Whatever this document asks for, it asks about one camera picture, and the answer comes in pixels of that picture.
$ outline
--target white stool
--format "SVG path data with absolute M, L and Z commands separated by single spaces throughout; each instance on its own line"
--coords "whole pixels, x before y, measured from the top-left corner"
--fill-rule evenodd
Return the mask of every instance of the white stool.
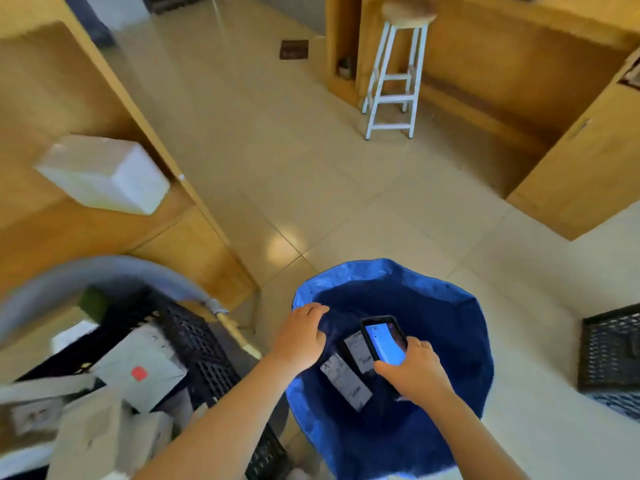
M 436 14 L 425 2 L 420 1 L 388 1 L 382 4 L 382 17 L 385 20 L 385 27 L 382 30 L 378 52 L 376 53 L 376 62 L 371 72 L 369 80 L 369 88 L 362 105 L 362 113 L 366 114 L 369 105 L 371 105 L 371 116 L 369 117 L 369 126 L 365 139 L 371 137 L 372 130 L 409 130 L 409 138 L 413 138 L 413 128 L 415 126 L 415 114 L 418 110 L 418 94 L 420 92 L 420 79 L 422 78 L 422 64 L 424 62 L 424 47 L 427 42 L 427 28 L 429 24 L 435 20 Z M 389 74 L 387 75 L 387 65 L 389 64 L 389 56 L 394 46 L 396 30 L 413 29 L 413 37 L 411 39 L 411 52 L 409 53 L 409 68 L 406 74 Z M 420 34 L 420 47 L 418 44 L 418 35 Z M 416 49 L 418 51 L 418 62 L 415 62 Z M 384 50 L 385 58 L 382 61 L 382 69 L 380 70 L 380 59 L 382 59 L 382 51 Z M 382 85 L 386 80 L 406 80 L 404 94 L 381 96 Z M 376 87 L 376 95 L 372 96 L 373 85 L 378 82 Z M 411 120 L 409 123 L 400 124 L 374 124 L 378 104 L 382 103 L 402 103 L 402 111 L 406 112 L 407 104 L 411 104 Z

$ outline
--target phone screen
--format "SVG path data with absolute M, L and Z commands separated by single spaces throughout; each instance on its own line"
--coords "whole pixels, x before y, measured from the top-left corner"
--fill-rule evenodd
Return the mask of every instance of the phone screen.
M 406 344 L 395 323 L 377 323 L 366 325 L 365 330 L 371 339 L 380 360 L 391 365 L 400 365 L 406 353 Z

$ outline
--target blue trash bag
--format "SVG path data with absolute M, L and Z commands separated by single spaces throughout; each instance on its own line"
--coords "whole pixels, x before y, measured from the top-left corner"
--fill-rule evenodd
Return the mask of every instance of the blue trash bag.
M 331 307 L 319 325 L 326 346 L 320 360 L 287 388 L 287 399 L 336 478 L 419 477 L 454 466 L 427 413 L 409 401 L 394 401 L 382 377 L 373 374 L 368 382 L 373 396 L 357 412 L 320 365 L 337 352 L 341 340 L 360 329 L 361 318 L 393 315 L 406 335 L 430 341 L 456 393 L 482 417 L 493 359 L 476 298 L 389 259 L 375 259 L 347 262 L 311 278 L 298 289 L 293 307 L 312 301 Z

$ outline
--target beige floor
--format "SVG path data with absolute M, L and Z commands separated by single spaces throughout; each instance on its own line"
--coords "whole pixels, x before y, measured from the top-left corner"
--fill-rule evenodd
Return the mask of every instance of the beige floor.
M 485 423 L 532 478 L 632 478 L 640 426 L 572 387 L 578 318 L 640 301 L 640 207 L 566 242 L 497 196 L 512 150 L 420 103 L 416 137 L 374 132 L 317 79 L 321 39 L 254 0 L 206 0 L 106 53 L 262 286 L 265 350 L 304 280 L 388 257 L 478 297 L 496 379 Z M 311 61 L 280 61 L 281 39 Z M 293 459 L 327 476 L 292 420 Z M 459 478 L 457 471 L 447 478 Z

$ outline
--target smartphone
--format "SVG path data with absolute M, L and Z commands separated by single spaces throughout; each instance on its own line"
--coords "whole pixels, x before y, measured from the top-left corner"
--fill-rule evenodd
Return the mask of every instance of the smartphone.
M 391 365 L 400 365 L 404 361 L 406 336 L 394 317 L 387 315 L 364 318 L 360 322 L 360 328 L 373 360 Z

